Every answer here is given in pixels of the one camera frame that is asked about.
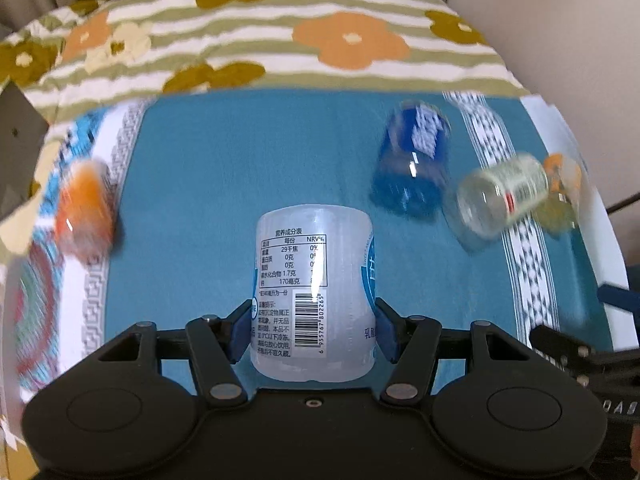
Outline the grey laptop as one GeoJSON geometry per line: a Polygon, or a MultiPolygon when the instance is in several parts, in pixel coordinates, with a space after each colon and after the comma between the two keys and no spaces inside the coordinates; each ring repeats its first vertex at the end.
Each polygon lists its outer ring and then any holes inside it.
{"type": "Polygon", "coordinates": [[[0,219],[29,199],[36,163],[49,130],[47,121],[9,81],[0,100],[0,219]]]}

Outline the yellow orange plastic cup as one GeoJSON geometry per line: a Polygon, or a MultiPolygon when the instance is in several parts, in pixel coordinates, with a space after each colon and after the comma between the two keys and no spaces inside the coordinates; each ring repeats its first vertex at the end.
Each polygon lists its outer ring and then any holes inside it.
{"type": "Polygon", "coordinates": [[[550,154],[542,164],[548,180],[548,196],[533,212],[534,219],[550,235],[578,227],[582,167],[561,153],[550,154]]]}

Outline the blue patterned cloth mat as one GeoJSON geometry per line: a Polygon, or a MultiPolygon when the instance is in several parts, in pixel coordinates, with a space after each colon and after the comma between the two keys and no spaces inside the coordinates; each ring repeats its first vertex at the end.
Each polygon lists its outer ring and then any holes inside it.
{"type": "Polygon", "coordinates": [[[372,198],[385,127],[404,94],[239,90],[99,108],[70,126],[55,169],[94,155],[120,195],[111,259],[85,268],[56,249],[58,176],[44,188],[16,309],[16,364],[29,398],[140,320],[161,328],[225,315],[253,288],[255,231],[267,211],[335,204],[365,211],[376,292],[401,314],[451,328],[486,318],[525,339],[547,324],[600,350],[636,340],[597,286],[624,278],[598,200],[559,237],[525,219],[476,254],[441,214],[418,219],[372,198]]]}

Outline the white translucent plastic cup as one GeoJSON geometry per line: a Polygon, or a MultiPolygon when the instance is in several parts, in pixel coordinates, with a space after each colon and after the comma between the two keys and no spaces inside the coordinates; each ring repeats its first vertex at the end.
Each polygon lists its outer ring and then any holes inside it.
{"type": "Polygon", "coordinates": [[[279,382],[351,382],[375,362],[370,217],[336,205],[263,214],[256,228],[250,360],[279,382]]]}

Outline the blue plastic cup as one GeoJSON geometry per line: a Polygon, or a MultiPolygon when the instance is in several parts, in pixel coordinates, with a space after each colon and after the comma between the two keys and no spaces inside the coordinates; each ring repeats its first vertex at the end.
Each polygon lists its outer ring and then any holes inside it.
{"type": "Polygon", "coordinates": [[[405,101],[387,122],[370,197],[394,214],[432,221],[449,180],[451,127],[439,108],[405,101]]]}

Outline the orange pink plastic cup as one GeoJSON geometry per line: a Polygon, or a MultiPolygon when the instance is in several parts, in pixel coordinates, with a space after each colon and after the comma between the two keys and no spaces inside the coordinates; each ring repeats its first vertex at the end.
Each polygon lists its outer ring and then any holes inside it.
{"type": "Polygon", "coordinates": [[[63,255],[91,266],[113,246],[115,213],[110,173],[101,159],[75,160],[62,175],[54,240],[63,255]]]}

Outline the floral striped quilt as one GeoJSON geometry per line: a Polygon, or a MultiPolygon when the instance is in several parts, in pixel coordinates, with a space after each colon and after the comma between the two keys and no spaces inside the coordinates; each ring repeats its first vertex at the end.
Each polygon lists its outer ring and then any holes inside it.
{"type": "Polygon", "coordinates": [[[50,125],[36,191],[73,119],[133,98],[238,87],[525,92],[444,0],[70,0],[2,40],[1,79],[50,125]]]}

